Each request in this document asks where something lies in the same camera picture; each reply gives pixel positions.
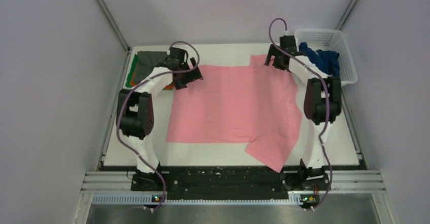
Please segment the pink t shirt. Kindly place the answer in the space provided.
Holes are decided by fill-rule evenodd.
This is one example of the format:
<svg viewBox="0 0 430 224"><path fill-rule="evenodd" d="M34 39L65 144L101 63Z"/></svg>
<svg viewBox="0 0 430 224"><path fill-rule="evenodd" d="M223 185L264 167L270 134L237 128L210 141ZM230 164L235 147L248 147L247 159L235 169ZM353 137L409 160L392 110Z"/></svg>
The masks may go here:
<svg viewBox="0 0 430 224"><path fill-rule="evenodd" d="M280 172L299 140L298 86L252 55L246 66L202 65L203 79L173 96L169 143L246 143L246 153Z"/></svg>

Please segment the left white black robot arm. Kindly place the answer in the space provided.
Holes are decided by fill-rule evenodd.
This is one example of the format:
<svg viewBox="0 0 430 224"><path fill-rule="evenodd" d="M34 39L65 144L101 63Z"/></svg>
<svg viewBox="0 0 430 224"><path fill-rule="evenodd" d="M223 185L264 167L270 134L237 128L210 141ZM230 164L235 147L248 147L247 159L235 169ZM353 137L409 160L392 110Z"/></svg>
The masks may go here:
<svg viewBox="0 0 430 224"><path fill-rule="evenodd" d="M135 57L131 79L134 85L118 94L116 136L122 146L135 154L138 171L146 173L144 185L157 190L163 182L158 170L160 162L156 156L148 155L145 139L155 125L153 100L169 85L180 90L201 80L201 58L199 53L192 57L187 50L174 46L166 52L139 51Z"/></svg>

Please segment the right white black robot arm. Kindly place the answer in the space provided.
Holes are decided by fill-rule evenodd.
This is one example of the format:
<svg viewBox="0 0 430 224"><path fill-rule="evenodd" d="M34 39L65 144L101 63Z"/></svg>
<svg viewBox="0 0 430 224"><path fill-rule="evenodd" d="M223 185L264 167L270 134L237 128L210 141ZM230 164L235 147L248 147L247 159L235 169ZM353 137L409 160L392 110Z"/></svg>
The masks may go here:
<svg viewBox="0 0 430 224"><path fill-rule="evenodd" d="M326 167L331 163L325 144L328 131L342 109L340 79L308 62L305 53L298 51L293 35L283 35L278 44L270 45L265 65L291 72L306 86L303 112L309 123L308 137L297 176L291 185L310 190L318 183L328 184Z"/></svg>

